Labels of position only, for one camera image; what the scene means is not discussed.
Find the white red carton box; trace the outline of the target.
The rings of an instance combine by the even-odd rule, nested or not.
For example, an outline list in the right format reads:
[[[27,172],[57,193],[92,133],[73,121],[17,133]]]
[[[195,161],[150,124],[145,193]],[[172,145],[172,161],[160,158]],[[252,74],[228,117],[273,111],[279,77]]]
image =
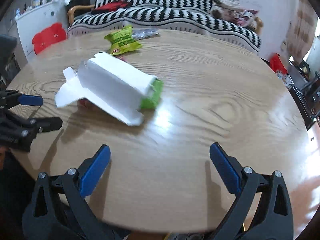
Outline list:
[[[81,61],[78,70],[68,67],[63,75],[66,81],[55,95],[58,108],[86,99],[127,126],[141,125],[141,110],[155,109],[163,90],[158,77],[108,53]]]

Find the red pig-shaped stool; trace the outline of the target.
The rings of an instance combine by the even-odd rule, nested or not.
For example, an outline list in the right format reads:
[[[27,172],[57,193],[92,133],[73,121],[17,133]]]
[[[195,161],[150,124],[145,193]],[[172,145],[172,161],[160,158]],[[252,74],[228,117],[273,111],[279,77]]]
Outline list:
[[[41,32],[37,33],[33,39],[32,44],[35,54],[39,54],[49,46],[59,43],[67,39],[67,34],[62,27],[62,23],[57,22],[52,24]]]

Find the white cabinet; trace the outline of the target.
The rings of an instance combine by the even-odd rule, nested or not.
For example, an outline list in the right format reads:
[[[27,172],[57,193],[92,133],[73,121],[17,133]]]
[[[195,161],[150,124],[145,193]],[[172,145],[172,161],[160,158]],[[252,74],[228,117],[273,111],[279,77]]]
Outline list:
[[[65,30],[69,27],[64,0],[54,0],[18,16],[9,35],[17,38],[14,55],[21,67],[35,56],[33,37],[54,23],[61,23]]]

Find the green snack bag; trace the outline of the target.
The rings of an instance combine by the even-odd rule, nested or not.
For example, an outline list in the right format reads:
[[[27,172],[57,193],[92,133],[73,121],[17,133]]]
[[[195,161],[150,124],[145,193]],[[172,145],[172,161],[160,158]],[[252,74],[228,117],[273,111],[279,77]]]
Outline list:
[[[116,56],[142,48],[142,45],[132,37],[132,26],[127,25],[104,36],[111,43],[110,55]]]

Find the red cloth on sofa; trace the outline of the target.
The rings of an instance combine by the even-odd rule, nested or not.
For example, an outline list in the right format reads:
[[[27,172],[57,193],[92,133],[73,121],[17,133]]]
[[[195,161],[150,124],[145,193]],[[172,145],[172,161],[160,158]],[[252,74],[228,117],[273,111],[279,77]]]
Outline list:
[[[107,3],[105,5],[99,6],[96,9],[91,11],[92,15],[96,15],[96,14],[102,14],[102,13],[107,13],[107,12],[113,12],[116,11],[118,9],[126,9],[131,7],[131,3],[127,2],[127,1],[114,1],[114,2],[110,2]]]

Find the silver foil wrapper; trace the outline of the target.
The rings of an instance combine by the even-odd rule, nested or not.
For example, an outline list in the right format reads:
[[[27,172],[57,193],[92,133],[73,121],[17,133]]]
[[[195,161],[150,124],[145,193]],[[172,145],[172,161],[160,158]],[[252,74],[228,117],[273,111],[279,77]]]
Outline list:
[[[135,40],[142,40],[146,38],[151,38],[159,35],[159,31],[155,28],[149,29],[133,29],[132,37]]]

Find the red bag on floor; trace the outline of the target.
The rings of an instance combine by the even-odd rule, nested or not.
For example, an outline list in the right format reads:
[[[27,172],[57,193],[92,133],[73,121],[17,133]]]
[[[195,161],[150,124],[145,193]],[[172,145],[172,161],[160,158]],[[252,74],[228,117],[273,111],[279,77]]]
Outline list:
[[[281,60],[281,56],[277,53],[274,53],[270,58],[270,68],[279,76],[287,76],[288,74]]]

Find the black white striped blanket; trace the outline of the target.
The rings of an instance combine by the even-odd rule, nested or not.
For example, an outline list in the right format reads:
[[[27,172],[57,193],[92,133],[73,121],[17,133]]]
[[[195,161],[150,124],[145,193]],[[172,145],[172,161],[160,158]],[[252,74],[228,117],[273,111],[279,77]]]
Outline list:
[[[126,2],[128,5],[109,12],[86,14],[74,20],[67,35],[72,37],[101,30],[117,30],[131,25],[206,35],[255,54],[260,51],[261,39],[254,31],[213,17],[210,11],[214,0],[96,0],[94,8],[102,9],[114,2]]]

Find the beige curtain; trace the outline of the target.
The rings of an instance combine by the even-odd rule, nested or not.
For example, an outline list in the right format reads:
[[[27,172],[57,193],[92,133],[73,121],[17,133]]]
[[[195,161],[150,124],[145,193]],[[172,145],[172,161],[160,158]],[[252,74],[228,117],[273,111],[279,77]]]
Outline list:
[[[308,0],[297,0],[297,8],[286,36],[287,54],[297,64],[303,61],[313,44],[317,19],[318,16]]]

